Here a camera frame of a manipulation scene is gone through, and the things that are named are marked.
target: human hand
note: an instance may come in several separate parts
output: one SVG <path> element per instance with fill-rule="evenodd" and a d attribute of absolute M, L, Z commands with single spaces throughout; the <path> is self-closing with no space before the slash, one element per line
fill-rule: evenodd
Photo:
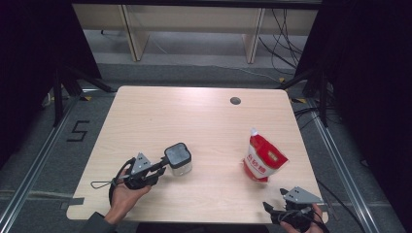
<path fill-rule="evenodd" d="M 127 213 L 136 205 L 136 202 L 151 190 L 151 186 L 145 186 L 141 189 L 129 189 L 124 183 L 119 183 L 113 191 L 112 207 L 104 219 L 111 224 L 118 224 L 124 219 Z"/>
<path fill-rule="evenodd" d="M 320 216 L 322 216 L 322 210 L 316 204 L 312 204 L 312 208 L 315 211 L 314 220 L 318 222 L 322 222 Z M 281 221 L 281 226 L 288 232 L 288 233 L 298 233 L 296 229 L 293 228 L 287 222 Z M 324 233 L 324 231 L 319 227 L 315 222 L 310 223 L 310 227 L 305 233 Z"/>

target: floor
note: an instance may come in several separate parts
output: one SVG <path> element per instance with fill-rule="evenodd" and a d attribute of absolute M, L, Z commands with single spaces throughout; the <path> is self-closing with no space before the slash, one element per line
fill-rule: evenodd
<path fill-rule="evenodd" d="M 173 66 L 176 69 L 187 67 L 193 70 L 214 69 L 224 70 L 235 74 L 247 74 L 263 80 L 267 80 L 273 85 L 279 84 L 279 76 L 272 76 L 270 73 L 264 73 L 267 70 L 279 70 L 278 74 L 292 73 L 291 65 L 286 64 L 279 58 L 274 58 L 262 45 L 257 48 L 257 56 L 253 64 L 246 62 L 244 53 L 243 41 L 240 35 L 235 34 L 214 34 L 214 33 L 177 33 L 177 32 L 155 32 L 151 34 L 150 40 L 145 48 L 142 60 L 134 62 L 131 59 L 130 50 L 127 41 L 122 32 L 119 31 L 100 31 L 88 30 L 85 35 L 89 41 L 96 62 L 101 69 L 110 69 L 116 65 L 128 65 L 127 69 L 133 71 L 133 67 L 151 67 L 151 66 Z M 272 35 L 261 36 L 261 39 L 270 48 L 276 44 L 277 37 Z M 303 50 L 306 42 L 304 36 L 290 37 L 290 41 L 299 49 Z M 290 64 L 294 64 L 290 50 L 283 49 L 277 46 L 276 52 L 284 57 Z M 290 74 L 284 74 L 285 77 L 291 77 Z M 127 79 L 124 76 L 124 71 L 119 71 L 119 76 L 123 76 L 122 82 Z M 291 88 L 289 95 L 292 99 L 299 100 L 301 93 L 299 90 L 304 86 L 304 83 L 299 83 L 296 87 Z M 87 134 L 97 137 L 104 117 L 110 108 L 110 103 L 113 101 L 114 95 L 110 94 L 95 94 L 99 98 L 94 98 L 96 106 L 104 106 L 102 108 L 93 107 L 86 102 L 80 101 L 73 110 L 72 116 L 75 119 L 68 119 L 68 125 L 76 123 L 76 119 L 87 117 L 86 113 L 93 111 L 98 122 L 94 125 L 91 121 L 88 127 Z M 299 104 L 292 103 L 293 109 L 298 111 L 307 108 L 309 103 Z M 15 190 L 18 189 L 25 174 L 32 165 L 33 158 L 37 156 L 38 151 L 42 149 L 42 145 L 38 142 L 45 142 L 52 129 L 49 122 L 52 121 L 52 105 L 50 108 L 45 108 L 44 112 L 39 115 L 38 123 L 34 125 L 32 131 L 36 132 L 36 136 L 28 136 L 27 144 L 19 153 L 24 153 L 25 157 L 12 156 L 0 172 L 0 210 L 4 210 L 8 201 L 12 198 Z M 348 166 L 352 177 L 356 180 L 358 186 L 356 190 L 365 199 L 368 210 L 372 212 L 373 222 L 370 229 L 366 232 L 404 232 L 393 212 L 391 205 L 385 198 L 385 195 L 379 189 L 377 182 L 367 168 L 360 164 L 361 155 L 357 152 L 357 148 L 350 140 L 350 133 L 346 131 L 343 123 L 337 112 L 328 113 L 330 125 L 328 132 L 333 136 L 336 142 L 338 151 L 343 154 L 344 161 Z M 333 189 L 335 194 L 340 197 L 343 203 L 348 206 L 353 212 L 357 206 L 348 195 L 348 189 L 345 186 L 345 181 L 342 181 L 335 161 L 331 159 L 331 149 L 327 148 L 324 138 L 320 136 L 319 120 L 314 114 L 302 115 L 298 124 L 301 129 L 302 138 L 310 155 L 312 166 L 317 178 L 322 179 L 330 189 Z M 70 137 L 72 127 L 64 127 L 63 132 L 57 135 L 58 141 L 66 143 Z M 73 160 L 70 157 L 57 158 L 50 156 L 46 165 L 40 170 L 40 175 L 36 177 L 36 184 L 33 190 L 27 197 L 27 202 L 21 207 L 20 213 L 17 216 L 15 224 L 10 229 L 10 232 L 53 232 L 58 229 L 57 222 L 61 222 L 64 230 L 61 232 L 77 232 L 82 222 L 68 221 L 65 218 L 65 210 L 69 205 L 71 193 L 74 192 L 77 186 L 77 180 L 81 173 L 71 173 L 74 167 L 85 166 L 89 152 L 95 142 L 95 138 L 89 137 L 86 143 L 76 148 L 67 148 L 61 146 L 57 142 L 52 145 L 54 150 L 65 150 L 67 153 L 79 153 L 84 151 L 80 158 Z M 331 232 L 361 232 L 357 224 L 348 215 L 347 211 L 342 208 L 332 195 L 321 186 L 321 192 L 325 195 L 325 199 L 329 202 L 331 212 L 329 213 L 329 222 L 327 226 Z M 128 230 L 135 227 L 133 224 L 125 223 L 120 226 L 120 232 L 129 232 Z M 269 225 L 271 232 L 283 232 L 277 226 Z"/>

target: snack bag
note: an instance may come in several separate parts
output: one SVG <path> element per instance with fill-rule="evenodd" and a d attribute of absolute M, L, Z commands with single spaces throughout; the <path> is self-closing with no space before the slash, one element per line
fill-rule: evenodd
<path fill-rule="evenodd" d="M 243 159 L 246 174 L 256 182 L 267 183 L 273 175 L 289 160 L 275 146 L 251 129 L 249 154 Z"/>

